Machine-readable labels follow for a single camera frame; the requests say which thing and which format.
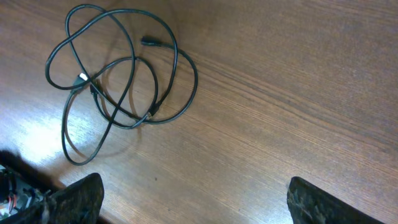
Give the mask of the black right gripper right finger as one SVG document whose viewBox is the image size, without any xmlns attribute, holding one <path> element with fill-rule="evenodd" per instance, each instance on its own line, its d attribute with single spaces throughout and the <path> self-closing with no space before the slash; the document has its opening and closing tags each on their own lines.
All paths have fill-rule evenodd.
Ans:
<svg viewBox="0 0 398 224">
<path fill-rule="evenodd" d="M 294 224 L 382 224 L 298 176 L 290 180 L 287 206 Z"/>
</svg>

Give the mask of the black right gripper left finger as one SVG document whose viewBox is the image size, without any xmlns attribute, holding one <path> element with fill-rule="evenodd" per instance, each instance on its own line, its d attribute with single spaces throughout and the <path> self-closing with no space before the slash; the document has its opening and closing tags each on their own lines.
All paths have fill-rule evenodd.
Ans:
<svg viewBox="0 0 398 224">
<path fill-rule="evenodd" d="M 98 220 L 103 199 L 102 178 L 92 173 L 65 189 L 45 194 L 41 201 L 20 209 L 1 220 L 1 224 L 93 224 Z"/>
</svg>

